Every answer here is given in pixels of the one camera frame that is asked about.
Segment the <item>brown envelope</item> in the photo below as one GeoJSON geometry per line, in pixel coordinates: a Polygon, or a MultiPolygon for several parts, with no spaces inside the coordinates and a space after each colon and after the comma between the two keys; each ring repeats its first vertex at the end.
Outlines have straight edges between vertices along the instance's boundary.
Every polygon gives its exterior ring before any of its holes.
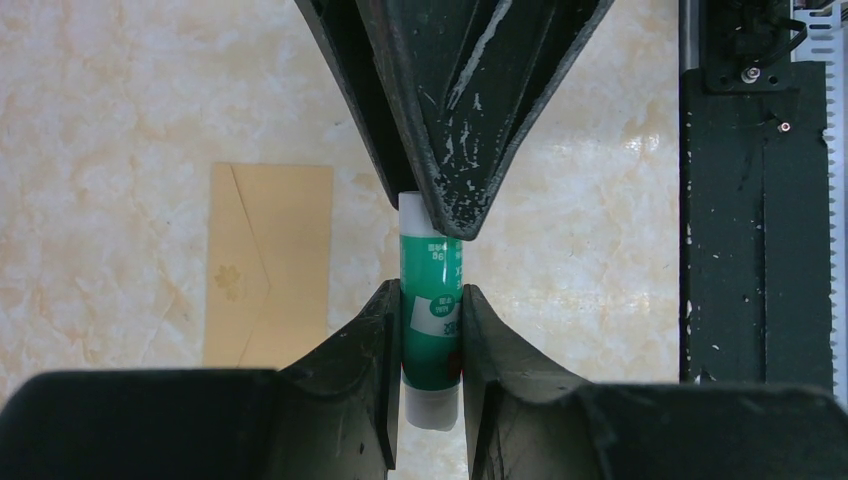
{"type": "Polygon", "coordinates": [[[283,368],[327,336],[333,169],[216,164],[203,364],[283,368]]]}

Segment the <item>white logo on label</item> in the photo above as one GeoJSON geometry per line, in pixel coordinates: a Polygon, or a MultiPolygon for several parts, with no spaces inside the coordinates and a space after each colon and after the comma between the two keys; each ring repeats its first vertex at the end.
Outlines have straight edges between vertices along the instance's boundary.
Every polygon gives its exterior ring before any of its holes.
{"type": "Polygon", "coordinates": [[[415,297],[412,305],[412,321],[409,326],[434,337],[456,337],[459,335],[459,305],[454,305],[453,311],[444,317],[430,313],[430,300],[415,297]]]}

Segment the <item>glue stick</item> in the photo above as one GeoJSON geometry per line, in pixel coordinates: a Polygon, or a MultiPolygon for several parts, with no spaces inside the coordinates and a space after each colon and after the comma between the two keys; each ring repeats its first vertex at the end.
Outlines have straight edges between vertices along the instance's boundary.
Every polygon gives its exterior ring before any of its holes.
{"type": "Polygon", "coordinates": [[[456,423],[462,242],[433,228],[421,194],[399,196],[406,420],[427,430],[456,423]]]}

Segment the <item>white glue stick base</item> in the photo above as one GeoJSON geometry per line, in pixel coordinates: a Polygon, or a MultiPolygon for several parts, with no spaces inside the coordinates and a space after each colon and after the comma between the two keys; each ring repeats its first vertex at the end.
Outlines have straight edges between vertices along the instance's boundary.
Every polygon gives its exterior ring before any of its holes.
{"type": "Polygon", "coordinates": [[[456,424],[459,409],[459,385],[447,390],[406,389],[406,421],[424,430],[450,431],[456,424]]]}

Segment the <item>envelope flap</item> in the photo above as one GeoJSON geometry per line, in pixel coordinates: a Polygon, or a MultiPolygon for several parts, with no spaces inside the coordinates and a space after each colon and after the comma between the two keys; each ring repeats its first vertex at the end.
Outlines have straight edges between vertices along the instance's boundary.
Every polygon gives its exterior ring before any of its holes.
{"type": "Polygon", "coordinates": [[[247,346],[269,282],[230,165],[212,170],[203,363],[234,366],[247,346]]]}

